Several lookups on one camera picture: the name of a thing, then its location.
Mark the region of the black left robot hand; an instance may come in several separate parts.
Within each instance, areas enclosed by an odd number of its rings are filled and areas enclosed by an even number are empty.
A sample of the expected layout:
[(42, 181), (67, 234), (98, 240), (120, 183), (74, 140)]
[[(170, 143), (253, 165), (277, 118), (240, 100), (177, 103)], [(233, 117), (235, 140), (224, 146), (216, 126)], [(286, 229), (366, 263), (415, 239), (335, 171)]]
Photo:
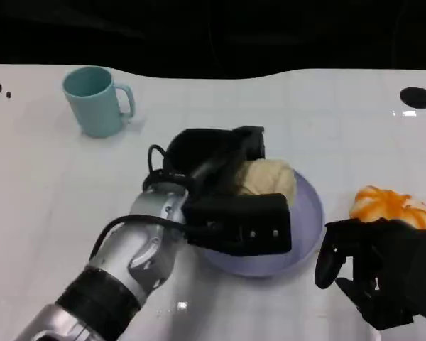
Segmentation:
[(262, 126), (186, 129), (170, 142), (163, 169), (193, 197), (235, 194), (240, 167), (265, 157), (263, 132)]

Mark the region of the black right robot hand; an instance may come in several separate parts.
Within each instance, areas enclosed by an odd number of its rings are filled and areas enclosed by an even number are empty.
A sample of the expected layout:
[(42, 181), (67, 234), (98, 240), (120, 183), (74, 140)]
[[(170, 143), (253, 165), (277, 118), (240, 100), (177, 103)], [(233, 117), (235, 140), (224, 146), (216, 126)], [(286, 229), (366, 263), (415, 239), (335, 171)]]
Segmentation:
[(414, 322), (416, 313), (397, 303), (378, 284), (383, 270), (385, 240), (397, 225), (380, 218), (373, 222), (339, 220), (325, 225), (326, 233), (315, 266), (315, 284), (335, 283), (374, 329), (381, 331)]

